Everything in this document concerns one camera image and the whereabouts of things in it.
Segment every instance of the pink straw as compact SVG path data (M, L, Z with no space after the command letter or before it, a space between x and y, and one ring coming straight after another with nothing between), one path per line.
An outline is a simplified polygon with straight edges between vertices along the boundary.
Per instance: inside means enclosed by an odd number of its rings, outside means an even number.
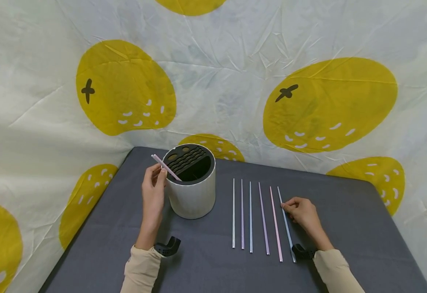
M261 198L261 212L262 212L262 225L264 227L264 240L266 241L266 253L267 255L270 254L269 252L269 238L267 238L267 228L266 228L266 218L264 218L264 206L262 204L262 192L261 192L261 183L259 184L259 197Z
M272 197L272 187L269 186L271 191L271 201L272 201L272 212L273 212L273 222L275 223L275 235L277 235L277 247L279 249L279 260L280 262L283 262L282 258L282 248L280 247L280 237L279 237L279 228L277 226L277 217L275 216L275 207L273 204L273 197Z
M171 171L171 169L168 168L168 166L166 166L166 164L163 163L163 161L157 155L152 155L152 158L154 158L155 161L157 161L158 163L160 163L160 165L162 167L164 167L174 177L174 179L176 179L177 181L181 181L182 182L182 180L179 179L179 177L176 176L176 174L173 171Z

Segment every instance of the sleeve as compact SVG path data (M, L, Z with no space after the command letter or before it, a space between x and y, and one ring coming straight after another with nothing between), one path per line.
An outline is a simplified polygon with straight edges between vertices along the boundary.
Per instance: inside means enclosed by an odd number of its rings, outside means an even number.
M314 264L329 293L364 293L339 250L316 251Z
M164 256L153 247L150 250L143 250L132 246L131 257L124 269L121 293L152 292L162 258Z

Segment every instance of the gray tablecloth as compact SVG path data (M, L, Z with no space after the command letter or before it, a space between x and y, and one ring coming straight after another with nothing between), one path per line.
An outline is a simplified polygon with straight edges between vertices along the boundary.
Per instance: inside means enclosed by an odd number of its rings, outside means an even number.
M137 147L109 184L73 243L40 292L119 292L130 247L142 219L140 185L146 167L165 151ZM367 182L217 160L216 203L197 220L178 217L165 202L158 241L171 235L182 244L162 261L154 292L250 293L327 292L312 261L293 263L276 186L283 200L307 197L322 225L367 293L427 292L427 283L376 189ZM232 236L232 179L236 178L236 249ZM246 249L241 250L241 193L244 180ZM249 253L249 182L253 185L253 254ZM266 255L257 182L261 182L270 255ZM272 186L284 261L279 262ZM303 230L289 222L294 243L311 247Z

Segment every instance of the plastic straw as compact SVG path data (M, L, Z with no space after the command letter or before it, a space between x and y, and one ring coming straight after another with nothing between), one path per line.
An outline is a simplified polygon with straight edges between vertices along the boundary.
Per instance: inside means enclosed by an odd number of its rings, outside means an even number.
M266 228L266 218L264 218L264 206L262 204L262 192L261 192L261 183L257 183L259 185L259 197L261 199L261 212L262 212L262 225L264 227L264 241L266 242L266 253L270 254L269 251L269 238L267 237L267 228Z
M176 174L173 171L171 171L170 168L168 168L168 166L166 166L165 163L163 163L163 161L157 155L152 155L152 158L154 158L155 161L160 163L160 165L164 167L174 177L174 179L176 179L177 181L182 181L181 179L179 179L178 176L176 176Z
M275 216L275 207L273 204L273 197L272 197L272 187L269 186L269 189L271 191L271 201L272 201L272 213L273 213L273 222L275 224L275 235L277 236L277 248L279 249L279 261L283 262L283 257L282 257L282 248L280 246L280 237L279 237L279 228L277 226L277 217Z
M249 253L253 253L253 210L251 209L251 181L249 182Z
M231 241L233 243L233 248L235 248L235 179L233 178L233 234L231 236Z
M241 249L244 250L244 209L242 196L242 179L241 179Z
M280 194L280 189L278 186L277 186L277 191L279 192L280 203L283 203L282 196ZM293 262L296 263L296 257L292 249L293 247L292 238L290 237L290 230L288 229L287 216L285 215L285 211L283 209L282 209L282 214L283 214L283 220L285 221L285 228L287 229L287 237L288 237L288 244L290 245L290 253L292 254Z

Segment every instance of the purple straw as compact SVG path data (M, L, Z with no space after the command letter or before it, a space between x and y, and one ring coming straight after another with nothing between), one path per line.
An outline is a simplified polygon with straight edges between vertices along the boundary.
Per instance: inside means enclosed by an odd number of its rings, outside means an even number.
M262 225L264 227L264 240L266 241L266 253L267 253L267 255L269 255L270 254L269 238L267 238L266 218L264 218L264 206L262 204L261 183L258 182L257 184L259 184L259 197L261 198Z

